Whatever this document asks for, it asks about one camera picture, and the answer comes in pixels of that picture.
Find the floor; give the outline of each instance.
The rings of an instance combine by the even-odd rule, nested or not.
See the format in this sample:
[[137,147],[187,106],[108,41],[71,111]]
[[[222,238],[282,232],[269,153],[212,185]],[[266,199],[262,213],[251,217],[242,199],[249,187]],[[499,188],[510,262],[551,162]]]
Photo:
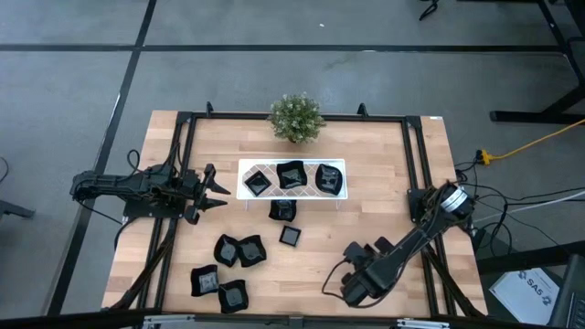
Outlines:
[[[5,0],[0,44],[130,44],[147,0]],[[145,38],[156,44],[552,45],[538,7],[441,1],[423,22],[414,0],[159,0]],[[566,7],[551,11],[566,37],[578,32]],[[130,52],[0,52],[0,155],[11,165],[0,198],[34,208],[32,220],[0,222],[0,318],[44,312],[78,206],[71,178],[92,168],[112,115]],[[557,54],[375,52],[148,52],[138,61],[107,172],[130,172],[125,155],[140,149],[151,110],[267,111],[283,93],[307,93],[325,112],[440,115],[455,162],[477,148],[496,154],[560,128],[494,123],[493,110],[539,111],[576,86]],[[585,111],[585,103],[572,111]],[[585,161],[574,129],[538,147],[478,168],[479,182],[510,196],[583,186]],[[494,206],[500,207],[496,200]],[[120,216],[120,202],[96,208]],[[579,203],[517,217],[558,242],[585,234]],[[476,217],[494,213],[478,206]],[[515,249],[551,245],[510,222]],[[117,226],[94,215],[63,312],[100,307]]]

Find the white tray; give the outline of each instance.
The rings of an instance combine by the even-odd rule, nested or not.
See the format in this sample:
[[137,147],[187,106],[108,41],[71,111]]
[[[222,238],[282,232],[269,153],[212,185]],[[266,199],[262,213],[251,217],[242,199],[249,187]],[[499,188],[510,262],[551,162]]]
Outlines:
[[[307,185],[288,189],[279,187],[279,178],[276,175],[276,165],[291,161],[303,161],[304,171],[307,174]],[[341,172],[344,182],[337,196],[319,190],[314,182],[319,165],[331,165]],[[254,194],[244,184],[246,179],[261,171],[271,181],[270,185],[259,196]],[[344,159],[239,159],[238,164],[238,200],[345,200],[347,199],[346,160]]]

